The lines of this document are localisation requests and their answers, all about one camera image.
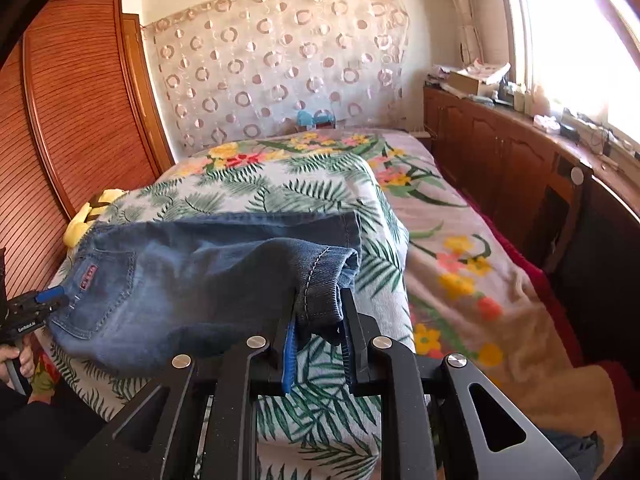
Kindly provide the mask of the sheer circle pattern curtain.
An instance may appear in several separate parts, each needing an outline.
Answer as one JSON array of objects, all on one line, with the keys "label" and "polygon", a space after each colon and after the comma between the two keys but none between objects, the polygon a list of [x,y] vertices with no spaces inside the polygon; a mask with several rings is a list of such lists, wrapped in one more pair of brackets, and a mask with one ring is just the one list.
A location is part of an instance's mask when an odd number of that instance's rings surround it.
[{"label": "sheer circle pattern curtain", "polygon": [[300,110],[399,126],[409,25],[402,0],[209,0],[146,25],[169,142],[183,158],[284,136]]}]

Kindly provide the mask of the wooden sideboard cabinet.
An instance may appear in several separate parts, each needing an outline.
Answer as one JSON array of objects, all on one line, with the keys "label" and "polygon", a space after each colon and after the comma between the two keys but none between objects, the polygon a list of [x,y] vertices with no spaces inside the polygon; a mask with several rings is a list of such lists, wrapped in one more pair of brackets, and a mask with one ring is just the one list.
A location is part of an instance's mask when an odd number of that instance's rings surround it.
[{"label": "wooden sideboard cabinet", "polygon": [[439,169],[542,271],[588,362],[639,366],[639,192],[581,146],[427,86]]}]

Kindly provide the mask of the cardboard box on cabinet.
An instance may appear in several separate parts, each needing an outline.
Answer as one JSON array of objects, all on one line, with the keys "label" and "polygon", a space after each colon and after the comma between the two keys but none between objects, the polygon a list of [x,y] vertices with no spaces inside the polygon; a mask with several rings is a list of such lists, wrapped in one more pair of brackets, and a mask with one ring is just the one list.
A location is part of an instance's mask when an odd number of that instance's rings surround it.
[{"label": "cardboard box on cabinet", "polygon": [[461,70],[450,72],[446,85],[464,96],[492,96],[510,69],[510,63],[484,64],[474,61]]}]

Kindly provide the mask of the window with wooden frame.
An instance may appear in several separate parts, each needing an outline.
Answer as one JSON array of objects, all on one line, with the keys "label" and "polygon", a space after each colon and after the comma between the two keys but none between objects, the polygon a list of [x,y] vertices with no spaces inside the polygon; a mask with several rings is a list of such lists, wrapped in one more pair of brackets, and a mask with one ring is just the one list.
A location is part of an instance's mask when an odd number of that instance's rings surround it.
[{"label": "window with wooden frame", "polygon": [[552,102],[639,141],[639,17],[626,0],[506,0],[515,73]]}]

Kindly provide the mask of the wooden louvered wardrobe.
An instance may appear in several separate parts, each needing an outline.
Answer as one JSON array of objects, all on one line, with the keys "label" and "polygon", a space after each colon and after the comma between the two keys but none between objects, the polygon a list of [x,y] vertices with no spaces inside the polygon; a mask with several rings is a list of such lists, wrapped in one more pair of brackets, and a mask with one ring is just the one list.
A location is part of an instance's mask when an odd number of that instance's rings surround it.
[{"label": "wooden louvered wardrobe", "polygon": [[1,247],[9,297],[43,289],[63,233],[108,188],[172,166],[137,15],[122,0],[49,0],[1,69]]}]

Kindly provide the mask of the yellow Pikachu plush toy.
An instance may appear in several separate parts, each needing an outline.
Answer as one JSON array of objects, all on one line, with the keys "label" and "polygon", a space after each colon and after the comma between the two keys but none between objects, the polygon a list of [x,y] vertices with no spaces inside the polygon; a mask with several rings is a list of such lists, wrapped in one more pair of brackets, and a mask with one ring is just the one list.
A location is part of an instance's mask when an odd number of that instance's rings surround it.
[{"label": "yellow Pikachu plush toy", "polygon": [[75,217],[70,220],[64,235],[63,243],[67,249],[74,248],[81,237],[83,237],[93,222],[100,218],[101,214],[107,210],[115,200],[126,194],[126,191],[120,188],[109,188],[101,193],[96,194],[93,198],[90,198],[87,203],[84,203]]}]

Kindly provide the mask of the floral pink bed cover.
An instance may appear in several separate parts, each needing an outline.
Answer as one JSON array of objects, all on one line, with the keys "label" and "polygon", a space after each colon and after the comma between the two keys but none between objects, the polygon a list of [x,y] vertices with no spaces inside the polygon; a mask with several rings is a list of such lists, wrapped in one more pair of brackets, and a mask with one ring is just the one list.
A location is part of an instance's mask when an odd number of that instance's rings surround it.
[{"label": "floral pink bed cover", "polygon": [[[206,212],[356,211],[360,310],[419,356],[470,359],[566,454],[597,479],[623,446],[622,411],[602,366],[578,364],[551,292],[448,184],[408,133],[311,132],[228,142],[127,192],[100,220],[128,224]],[[47,330],[38,372],[60,375],[105,420],[147,379],[117,379],[73,359]],[[380,398],[347,389],[340,352],[312,338],[284,398],[257,403],[259,479],[379,479]]]}]

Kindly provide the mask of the palm leaf print blanket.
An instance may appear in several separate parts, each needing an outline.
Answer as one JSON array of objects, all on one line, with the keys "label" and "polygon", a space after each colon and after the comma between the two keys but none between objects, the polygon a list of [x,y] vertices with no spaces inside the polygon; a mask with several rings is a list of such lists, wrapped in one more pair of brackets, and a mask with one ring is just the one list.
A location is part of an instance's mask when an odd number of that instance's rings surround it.
[{"label": "palm leaf print blanket", "polygon": [[221,354],[284,323],[291,389],[257,402],[259,477],[367,479],[381,403],[349,392],[330,331],[349,289],[384,335],[410,344],[408,241],[357,155],[180,164],[109,202],[73,242],[54,279],[70,303],[37,336],[111,419],[174,356]]}]

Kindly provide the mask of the pink bottle on sill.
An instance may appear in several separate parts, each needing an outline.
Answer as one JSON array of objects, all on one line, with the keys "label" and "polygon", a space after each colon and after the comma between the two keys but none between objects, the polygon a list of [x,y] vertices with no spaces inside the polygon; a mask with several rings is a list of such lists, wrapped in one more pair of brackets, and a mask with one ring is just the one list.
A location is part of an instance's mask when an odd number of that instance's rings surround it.
[{"label": "pink bottle on sill", "polygon": [[532,92],[532,105],[530,111],[533,116],[550,116],[551,107],[550,101],[544,93],[544,88],[536,86]]}]

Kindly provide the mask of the blue denim jeans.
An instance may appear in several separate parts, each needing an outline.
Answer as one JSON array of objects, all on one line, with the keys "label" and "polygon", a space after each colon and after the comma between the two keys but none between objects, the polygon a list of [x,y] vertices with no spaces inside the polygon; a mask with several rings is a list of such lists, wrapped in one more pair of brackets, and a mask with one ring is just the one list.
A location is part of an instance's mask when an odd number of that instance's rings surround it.
[{"label": "blue denim jeans", "polygon": [[297,348],[314,336],[337,344],[341,292],[355,283],[360,252],[350,211],[99,222],[63,281],[70,303],[48,326],[69,356],[122,377],[271,337],[284,318]]}]

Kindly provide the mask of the tied-back window drape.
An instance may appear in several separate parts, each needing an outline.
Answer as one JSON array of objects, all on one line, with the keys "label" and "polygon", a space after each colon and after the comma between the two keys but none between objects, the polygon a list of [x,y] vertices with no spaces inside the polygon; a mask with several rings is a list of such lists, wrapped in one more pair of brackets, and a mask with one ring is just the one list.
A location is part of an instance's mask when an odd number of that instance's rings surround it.
[{"label": "tied-back window drape", "polygon": [[460,56],[464,65],[483,59],[482,42],[475,16],[475,0],[452,0],[457,13]]}]

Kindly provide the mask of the blue toy on headboard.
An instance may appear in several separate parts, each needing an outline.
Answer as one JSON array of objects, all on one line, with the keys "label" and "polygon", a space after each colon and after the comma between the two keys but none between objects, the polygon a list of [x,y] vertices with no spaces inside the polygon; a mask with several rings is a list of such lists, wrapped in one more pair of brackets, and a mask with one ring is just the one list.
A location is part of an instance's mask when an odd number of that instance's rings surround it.
[{"label": "blue toy on headboard", "polygon": [[314,114],[306,110],[300,110],[296,116],[296,128],[298,131],[310,131],[317,129],[333,129],[335,117],[328,110],[317,110]]}]

